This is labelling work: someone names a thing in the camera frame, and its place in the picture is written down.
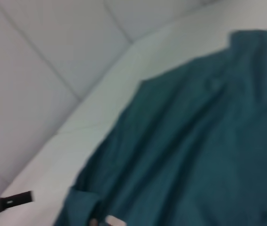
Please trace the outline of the teal t-shirt with FREE print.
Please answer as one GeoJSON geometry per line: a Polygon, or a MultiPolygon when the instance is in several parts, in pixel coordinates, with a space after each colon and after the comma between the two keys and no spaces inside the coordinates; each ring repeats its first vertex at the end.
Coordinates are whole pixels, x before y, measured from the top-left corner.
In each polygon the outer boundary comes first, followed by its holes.
{"type": "Polygon", "coordinates": [[[267,226],[267,31],[141,83],[54,226],[267,226]]]}

